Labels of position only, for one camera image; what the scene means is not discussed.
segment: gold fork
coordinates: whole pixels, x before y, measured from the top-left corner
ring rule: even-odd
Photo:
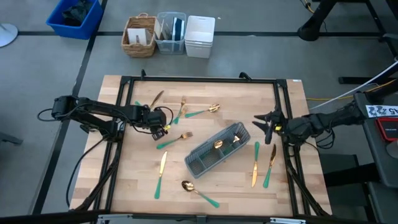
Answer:
[[[174,140],[171,140],[171,141],[167,141],[165,143],[157,145],[156,148],[157,149],[163,149],[165,146],[168,146],[169,144],[172,144],[173,142],[178,141],[179,139],[186,139],[186,138],[189,138],[189,137],[192,137],[192,136],[193,136],[192,132],[184,133],[177,139],[174,139]]]
[[[182,97],[182,98],[181,98],[181,107],[180,107],[180,111],[178,112],[178,115],[175,117],[175,119],[174,119],[174,121],[173,121],[174,124],[178,124],[178,121],[180,120],[180,116],[183,115],[183,114],[182,114],[182,110],[183,110],[183,107],[184,107],[185,103],[186,103],[185,98]]]

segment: white plastic bin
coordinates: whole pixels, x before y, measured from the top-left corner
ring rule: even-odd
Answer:
[[[174,17],[185,22],[184,30],[187,27],[187,15],[182,12],[160,12],[157,15],[157,20],[160,25],[164,20],[164,27],[167,26],[169,31],[173,29]],[[156,45],[161,54],[183,54],[184,53],[184,38],[182,40],[159,40],[155,35]]]
[[[189,57],[210,58],[215,23],[212,17],[188,17],[185,48]]]

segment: wicker basket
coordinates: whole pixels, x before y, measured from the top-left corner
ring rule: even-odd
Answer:
[[[141,13],[138,16],[130,17],[127,21],[126,27],[124,28],[122,37],[122,49],[130,57],[150,57],[154,54],[156,42],[155,42],[155,16],[148,16],[146,13]],[[129,36],[127,34],[127,28],[145,28],[152,38],[150,44],[143,46],[141,44],[129,44]]]

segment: label sticker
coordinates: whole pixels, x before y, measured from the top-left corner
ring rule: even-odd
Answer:
[[[366,111],[370,118],[398,116],[398,106],[366,105]]]

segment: blue bin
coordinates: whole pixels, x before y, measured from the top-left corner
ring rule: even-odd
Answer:
[[[76,5],[78,0],[61,0],[45,23],[52,27],[55,33],[61,37],[84,40],[89,39],[98,21],[101,19],[103,10],[98,0],[87,1],[92,2],[93,6],[85,17],[85,20],[81,23],[80,27],[63,25],[64,19],[62,16],[62,12],[71,6]]]

